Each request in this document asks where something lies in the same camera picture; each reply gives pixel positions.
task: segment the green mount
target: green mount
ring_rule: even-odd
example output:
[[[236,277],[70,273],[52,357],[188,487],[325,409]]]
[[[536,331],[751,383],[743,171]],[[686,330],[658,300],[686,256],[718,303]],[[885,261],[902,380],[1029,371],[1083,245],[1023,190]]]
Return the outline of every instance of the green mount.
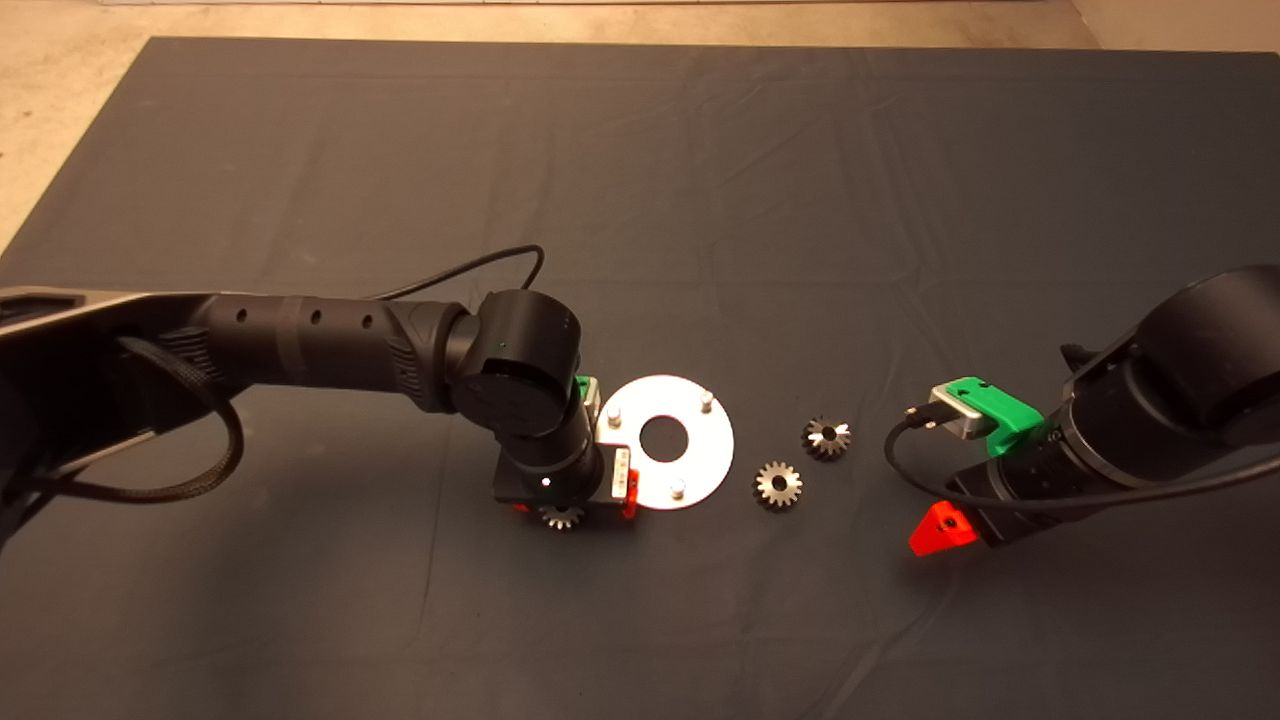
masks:
[[[987,436],[987,454],[992,457],[1009,452],[1028,432],[1044,421],[1039,410],[982,378],[960,378],[950,383],[946,389],[947,395],[982,413],[996,424],[996,429]]]

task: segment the metal plate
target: metal plate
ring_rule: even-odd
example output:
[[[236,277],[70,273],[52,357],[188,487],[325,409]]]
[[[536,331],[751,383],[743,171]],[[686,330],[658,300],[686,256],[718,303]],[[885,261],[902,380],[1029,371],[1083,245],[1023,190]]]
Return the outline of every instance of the metal plate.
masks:
[[[611,427],[614,413],[618,423]],[[689,436],[685,454],[671,462],[649,457],[640,446],[640,430],[654,418],[676,420]],[[681,510],[701,502],[724,482],[733,464],[733,425],[724,406],[703,386],[676,375],[649,375],[618,388],[600,411],[595,438],[631,448],[631,468],[640,473],[636,501],[650,510]],[[673,493],[680,483],[684,492]]]

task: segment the table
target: table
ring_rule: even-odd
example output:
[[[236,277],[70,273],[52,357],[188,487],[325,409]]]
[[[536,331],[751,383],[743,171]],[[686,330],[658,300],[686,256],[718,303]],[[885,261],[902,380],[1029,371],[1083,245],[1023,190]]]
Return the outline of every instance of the table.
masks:
[[[878,446],[959,375],[1051,409],[1059,343],[1277,260],[1277,117],[1265,54],[152,40],[0,282],[365,295],[540,242],[584,369],[705,384],[736,459],[696,509],[564,537],[493,503],[462,419],[253,388],[216,493],[10,541],[3,715],[1270,717],[1280,486],[920,560],[929,501]],[[814,414],[850,457],[803,456]],[[928,443],[934,477],[980,455]],[[791,512],[750,496],[769,460]]]

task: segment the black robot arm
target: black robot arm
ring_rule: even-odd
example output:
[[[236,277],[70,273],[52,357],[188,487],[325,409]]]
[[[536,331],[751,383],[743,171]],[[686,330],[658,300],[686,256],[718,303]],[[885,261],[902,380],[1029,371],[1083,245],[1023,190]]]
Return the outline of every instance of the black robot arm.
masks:
[[[1103,507],[1197,495],[1280,470],[1280,457],[1185,480],[1251,446],[1280,442],[1280,265],[1194,283],[1108,348],[1064,346],[1074,374],[1062,404],[1007,452],[936,488],[902,468],[904,430],[956,420],[946,404],[913,409],[886,441],[911,484],[954,502],[988,544]]]
[[[575,377],[581,328],[534,291],[492,293],[471,314],[453,302],[15,288],[0,310],[9,529],[32,497],[76,495],[65,491],[83,488],[72,478],[92,460],[224,415],[220,404],[252,384],[396,392],[428,413],[458,411],[500,445],[495,491],[507,501],[581,505],[603,477]],[[238,424],[224,421],[234,446]]]

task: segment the small gear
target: small gear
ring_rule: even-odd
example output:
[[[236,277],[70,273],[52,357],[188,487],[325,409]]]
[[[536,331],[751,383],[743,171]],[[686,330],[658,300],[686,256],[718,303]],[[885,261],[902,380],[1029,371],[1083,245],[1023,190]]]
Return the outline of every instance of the small gear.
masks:
[[[818,460],[836,460],[852,442],[854,433],[849,432],[849,423],[829,423],[823,418],[814,418],[804,427],[804,448]]]
[[[543,514],[543,523],[553,530],[572,530],[582,521],[584,511],[581,507],[539,507],[539,512]]]
[[[786,462],[769,462],[755,475],[755,497],[771,510],[786,510],[800,500],[800,473]]]

